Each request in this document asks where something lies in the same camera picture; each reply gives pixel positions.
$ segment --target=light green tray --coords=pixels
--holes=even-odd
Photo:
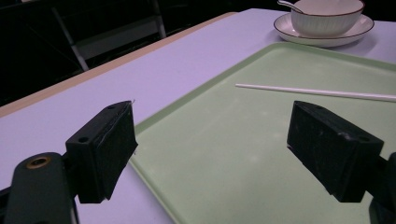
[[[396,151],[396,104],[235,83],[396,94],[396,64],[277,43],[136,126],[133,167],[176,223],[370,223],[339,203],[286,148],[295,100],[322,105]]]

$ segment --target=white bowl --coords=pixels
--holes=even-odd
[[[346,33],[359,19],[361,0],[300,0],[291,10],[291,24],[302,35],[331,37]]]

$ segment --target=wooden table edge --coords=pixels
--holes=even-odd
[[[163,46],[166,46],[166,45],[182,38],[183,36],[189,35],[199,29],[204,28],[205,26],[207,26],[215,21],[219,21],[219,20],[229,17],[235,13],[237,13],[237,12],[228,12],[228,13],[222,14],[220,16],[217,16],[216,18],[213,18],[209,21],[204,21],[204,22],[197,24],[189,29],[186,29],[186,30],[181,31],[177,34],[168,36],[165,39],[159,40],[153,44],[150,44],[142,49],[138,49],[138,50],[133,51],[129,54],[121,56],[113,61],[110,61],[108,63],[104,63],[100,66],[97,66],[87,72],[81,73],[75,77],[70,77],[69,79],[67,79],[65,81],[62,81],[60,83],[57,83],[50,87],[47,87],[46,89],[32,93],[28,96],[25,96],[17,101],[7,104],[7,105],[3,105],[0,107],[0,118],[4,117],[6,115],[9,115],[11,113],[14,113],[20,109],[23,109],[29,105],[33,105],[33,104],[35,104],[39,101],[42,101],[48,97],[51,97],[52,95],[54,95],[56,93],[59,93],[61,91],[65,91],[71,87],[77,86],[79,83],[82,83],[82,82],[87,81],[91,78],[100,76],[103,73],[105,73],[111,69],[114,69],[114,68],[119,67],[125,63],[128,63],[132,60],[142,57],[156,49],[159,49]]]

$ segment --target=table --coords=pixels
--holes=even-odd
[[[226,14],[181,38],[165,38],[157,45],[165,44],[161,48],[133,52],[1,107],[0,189],[9,186],[23,159],[46,151],[63,154],[65,140],[103,107],[135,100],[134,122],[139,123],[249,55],[283,41],[273,26],[283,14],[255,8]],[[395,22],[376,21],[362,40],[332,50],[396,63],[395,28]],[[172,223],[130,166],[110,201],[78,203],[78,211],[81,223]]]

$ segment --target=white plate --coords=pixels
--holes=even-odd
[[[334,37],[309,37],[300,35],[294,31],[291,25],[290,13],[277,18],[274,26],[283,39],[304,45],[321,48],[336,47],[352,43],[361,39],[367,32],[374,27],[374,21],[367,16],[361,15],[356,24],[345,34]]]

